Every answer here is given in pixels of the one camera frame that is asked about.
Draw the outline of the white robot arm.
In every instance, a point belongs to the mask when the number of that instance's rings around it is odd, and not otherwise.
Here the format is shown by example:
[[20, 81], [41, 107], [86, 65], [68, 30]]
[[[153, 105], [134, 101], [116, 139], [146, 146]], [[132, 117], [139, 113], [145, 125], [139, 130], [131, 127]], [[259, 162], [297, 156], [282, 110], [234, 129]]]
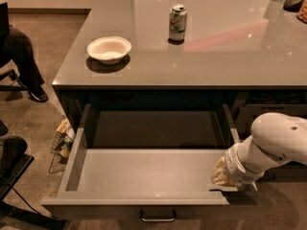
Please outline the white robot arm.
[[307, 165], [307, 120], [265, 113], [253, 121], [246, 140], [226, 150], [211, 180], [218, 186], [240, 187], [292, 161]]

